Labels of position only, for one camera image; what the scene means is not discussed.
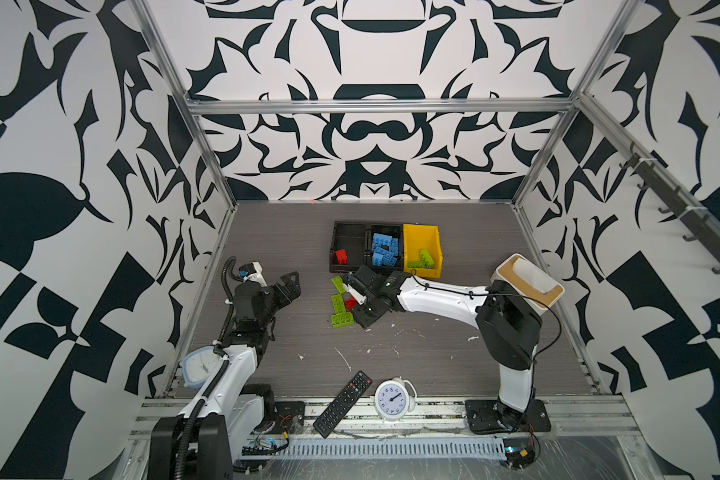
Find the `green lego plate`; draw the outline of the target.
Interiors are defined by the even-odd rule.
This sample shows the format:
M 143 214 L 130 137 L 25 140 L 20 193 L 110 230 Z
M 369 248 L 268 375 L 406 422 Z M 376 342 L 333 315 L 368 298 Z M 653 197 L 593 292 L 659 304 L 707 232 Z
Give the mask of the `green lego plate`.
M 339 294 L 344 294 L 346 292 L 345 285 L 341 276 L 333 277 L 331 279 L 331 282 Z

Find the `green lego brick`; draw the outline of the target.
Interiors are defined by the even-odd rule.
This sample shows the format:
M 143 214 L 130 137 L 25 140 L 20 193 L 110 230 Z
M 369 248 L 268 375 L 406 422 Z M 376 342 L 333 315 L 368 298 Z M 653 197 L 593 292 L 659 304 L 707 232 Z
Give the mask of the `green lego brick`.
M 331 297 L 331 302 L 334 310 L 334 314 L 343 314 L 346 312 L 346 306 L 344 303 L 343 296 L 341 294 L 336 294 Z
M 425 261 L 415 261 L 407 264 L 407 268 L 410 269 L 427 269 L 430 268 Z
M 333 328 L 342 328 L 354 323 L 353 314 L 350 312 L 337 313 L 331 316 L 331 325 Z

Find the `small red lego brick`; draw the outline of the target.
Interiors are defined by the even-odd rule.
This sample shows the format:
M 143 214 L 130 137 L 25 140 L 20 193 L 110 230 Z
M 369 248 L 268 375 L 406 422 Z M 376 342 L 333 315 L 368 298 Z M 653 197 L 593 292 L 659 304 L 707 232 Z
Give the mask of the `small red lego brick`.
M 336 250 L 335 260 L 338 265 L 347 265 L 349 263 L 347 252 L 344 249 Z

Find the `green lego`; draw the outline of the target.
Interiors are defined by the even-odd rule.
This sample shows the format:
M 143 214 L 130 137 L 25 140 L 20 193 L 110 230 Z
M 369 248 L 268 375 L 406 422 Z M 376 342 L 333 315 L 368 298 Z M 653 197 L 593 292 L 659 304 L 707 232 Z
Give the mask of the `green lego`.
M 432 257 L 432 255 L 429 253 L 426 249 L 421 249 L 419 252 L 419 259 L 420 261 L 425 261 L 430 268 L 427 269 L 434 269 L 436 267 L 436 261 Z

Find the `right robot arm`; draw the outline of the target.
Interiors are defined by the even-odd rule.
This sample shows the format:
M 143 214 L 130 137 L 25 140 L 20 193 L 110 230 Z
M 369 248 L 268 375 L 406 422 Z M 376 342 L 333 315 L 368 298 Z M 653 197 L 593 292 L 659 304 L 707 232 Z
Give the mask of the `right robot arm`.
M 367 328 L 389 312 L 425 313 L 477 329 L 499 364 L 498 410 L 504 415 L 526 412 L 535 394 L 534 367 L 543 321 L 529 298 L 509 283 L 467 287 L 394 271 L 387 277 L 367 266 L 340 276 L 358 302 L 356 323 Z

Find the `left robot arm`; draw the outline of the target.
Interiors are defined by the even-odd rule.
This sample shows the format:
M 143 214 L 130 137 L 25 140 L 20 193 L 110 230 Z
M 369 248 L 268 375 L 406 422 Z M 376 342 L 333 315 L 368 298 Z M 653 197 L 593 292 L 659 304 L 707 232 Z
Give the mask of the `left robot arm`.
M 302 293 L 293 271 L 269 285 L 257 263 L 237 274 L 222 270 L 227 315 L 211 346 L 186 356 L 185 381 L 197 387 L 182 410 L 160 418 L 150 435 L 149 479 L 231 479 L 257 469 L 245 459 L 249 436 L 275 423 L 268 384 L 252 384 L 266 348 L 275 338 L 279 310 Z

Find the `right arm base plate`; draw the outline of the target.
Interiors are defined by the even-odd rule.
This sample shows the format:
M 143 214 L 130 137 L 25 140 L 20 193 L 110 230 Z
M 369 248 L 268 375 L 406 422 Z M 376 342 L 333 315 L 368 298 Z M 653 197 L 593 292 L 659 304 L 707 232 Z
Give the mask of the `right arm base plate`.
M 516 432 L 547 433 L 552 424 L 543 401 L 532 399 L 520 412 L 498 399 L 470 399 L 464 402 L 469 430 L 476 435 L 510 434 Z

